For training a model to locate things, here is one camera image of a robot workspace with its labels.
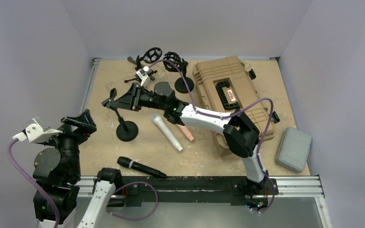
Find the black microphone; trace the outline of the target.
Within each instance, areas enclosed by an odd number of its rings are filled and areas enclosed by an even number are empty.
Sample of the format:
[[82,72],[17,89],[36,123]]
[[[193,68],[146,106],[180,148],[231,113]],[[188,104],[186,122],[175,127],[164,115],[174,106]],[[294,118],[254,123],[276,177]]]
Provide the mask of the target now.
[[150,175],[152,177],[155,177],[155,178],[166,179],[168,177],[165,173],[163,173],[159,170],[156,170],[156,169],[151,168],[149,166],[140,164],[140,163],[138,163],[136,161],[133,161],[130,158],[127,158],[127,157],[123,157],[123,156],[118,157],[117,163],[122,167],[133,169],[133,170],[142,172],[144,174],[148,174],[148,175]]

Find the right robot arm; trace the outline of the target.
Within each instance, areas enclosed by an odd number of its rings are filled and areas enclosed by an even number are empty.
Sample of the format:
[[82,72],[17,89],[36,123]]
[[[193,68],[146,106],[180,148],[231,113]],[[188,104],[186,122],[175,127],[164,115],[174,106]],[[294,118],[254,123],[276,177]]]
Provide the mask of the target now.
[[249,196],[267,192],[267,183],[271,179],[259,155],[265,136],[260,135],[260,130],[244,109],[223,113],[198,108],[178,99],[168,82],[156,83],[153,91],[133,83],[124,95],[119,98],[116,95],[117,91],[113,88],[102,106],[136,112],[142,107],[158,109],[172,124],[198,126],[223,135],[229,150],[241,157],[245,167],[246,181],[241,187],[242,191]]

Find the black clip microphone stand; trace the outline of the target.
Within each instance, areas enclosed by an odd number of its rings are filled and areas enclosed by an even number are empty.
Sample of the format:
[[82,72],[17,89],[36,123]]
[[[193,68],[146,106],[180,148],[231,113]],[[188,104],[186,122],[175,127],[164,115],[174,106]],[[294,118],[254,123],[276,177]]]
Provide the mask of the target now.
[[101,104],[103,107],[114,111],[117,116],[119,125],[116,129],[116,136],[118,137],[118,139],[123,142],[129,142],[137,137],[139,129],[135,122],[125,121],[124,118],[120,115],[117,107],[114,105],[116,95],[116,89],[111,89],[109,97],[105,99]]

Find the white microphone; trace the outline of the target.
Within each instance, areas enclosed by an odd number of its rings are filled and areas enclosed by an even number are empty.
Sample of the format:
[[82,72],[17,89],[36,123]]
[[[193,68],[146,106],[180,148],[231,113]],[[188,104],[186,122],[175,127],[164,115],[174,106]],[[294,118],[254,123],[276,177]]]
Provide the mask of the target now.
[[181,152],[183,150],[182,145],[177,140],[177,138],[174,136],[174,134],[170,131],[170,129],[167,127],[167,125],[163,121],[162,117],[159,114],[153,114],[152,121],[162,131],[162,133],[170,141],[170,143],[174,146],[174,148],[178,152]]

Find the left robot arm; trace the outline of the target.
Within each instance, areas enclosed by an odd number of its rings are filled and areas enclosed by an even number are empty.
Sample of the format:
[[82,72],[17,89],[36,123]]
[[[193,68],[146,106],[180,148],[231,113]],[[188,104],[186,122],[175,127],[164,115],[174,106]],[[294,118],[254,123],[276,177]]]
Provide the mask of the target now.
[[87,141],[97,128],[91,112],[61,119],[58,129],[45,127],[38,118],[26,128],[31,143],[46,148],[34,160],[33,179],[40,187],[33,198],[36,219],[41,228],[97,228],[113,194],[123,187],[120,170],[102,168],[94,181],[92,199],[81,221],[74,223],[81,180],[79,145]]

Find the beige microphone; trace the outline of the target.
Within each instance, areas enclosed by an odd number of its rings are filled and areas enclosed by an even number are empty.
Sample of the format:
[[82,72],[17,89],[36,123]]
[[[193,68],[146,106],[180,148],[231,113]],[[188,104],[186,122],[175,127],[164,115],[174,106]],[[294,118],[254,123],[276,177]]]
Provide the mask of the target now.
[[194,136],[193,134],[191,133],[191,131],[185,126],[185,125],[180,125],[180,124],[177,124],[176,125],[180,131],[184,134],[184,136],[190,141],[192,142],[194,140]]

